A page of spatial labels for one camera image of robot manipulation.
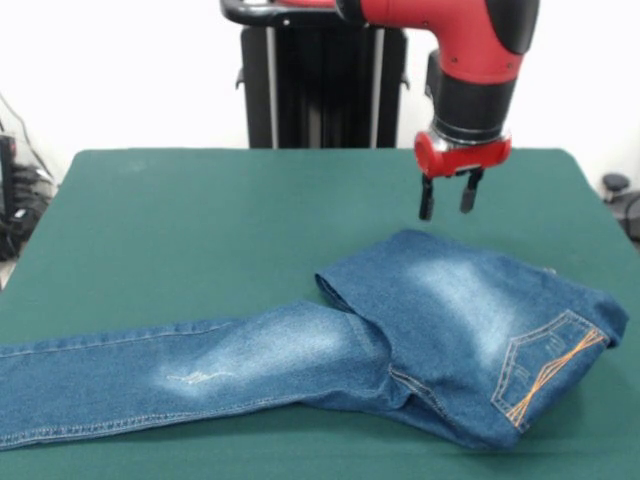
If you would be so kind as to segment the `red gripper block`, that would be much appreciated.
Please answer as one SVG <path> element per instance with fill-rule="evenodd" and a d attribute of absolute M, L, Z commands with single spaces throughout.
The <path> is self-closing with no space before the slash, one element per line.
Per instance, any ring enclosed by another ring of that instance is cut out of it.
<path fill-rule="evenodd" d="M 421 178 L 422 193 L 419 219 L 430 220 L 434 209 L 434 184 L 438 177 L 451 177 L 469 171 L 462 192 L 460 212 L 467 214 L 475 205 L 477 190 L 484 170 L 506 161 L 511 153 L 512 138 L 502 135 L 497 140 L 481 144 L 455 144 L 434 131 L 419 132 L 414 140 L 414 154 Z"/>

